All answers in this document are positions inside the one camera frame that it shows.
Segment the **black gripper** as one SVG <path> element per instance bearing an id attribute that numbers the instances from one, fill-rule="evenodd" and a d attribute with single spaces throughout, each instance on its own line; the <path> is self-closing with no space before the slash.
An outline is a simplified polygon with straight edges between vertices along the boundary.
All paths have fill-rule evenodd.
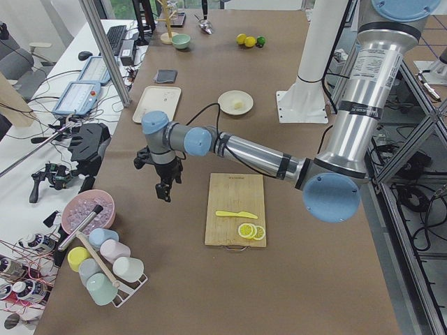
<path id="1" fill-rule="evenodd" d="M 173 181 L 178 184 L 182 183 L 182 160 L 180 158 L 175 158 L 166 164 L 155 163 L 154 167 L 161 179 L 161 182 L 155 186 L 157 198 L 165 202 L 171 202 L 170 190 Z"/>

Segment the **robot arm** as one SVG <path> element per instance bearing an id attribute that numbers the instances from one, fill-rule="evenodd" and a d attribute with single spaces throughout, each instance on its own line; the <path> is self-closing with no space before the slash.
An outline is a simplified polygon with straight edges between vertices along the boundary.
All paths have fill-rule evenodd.
<path id="1" fill-rule="evenodd" d="M 152 111 L 141 121 L 147 145 L 134 160 L 136 168 L 153 165 L 160 176 L 157 196 L 170 200 L 173 182 L 180 182 L 183 152 L 214 153 L 302 191 L 307 211 L 317 219 L 339 223 L 360 204 L 365 180 L 365 153 L 381 119 L 404 54 L 415 47 L 438 1 L 363 1 L 357 39 L 360 50 L 346 83 L 327 147 L 315 158 L 298 159 L 242 139 L 217 127 L 190 127 Z"/>
<path id="2" fill-rule="evenodd" d="M 201 0 L 201 7 L 203 12 L 203 19 L 206 20 L 208 15 L 208 0 Z"/>

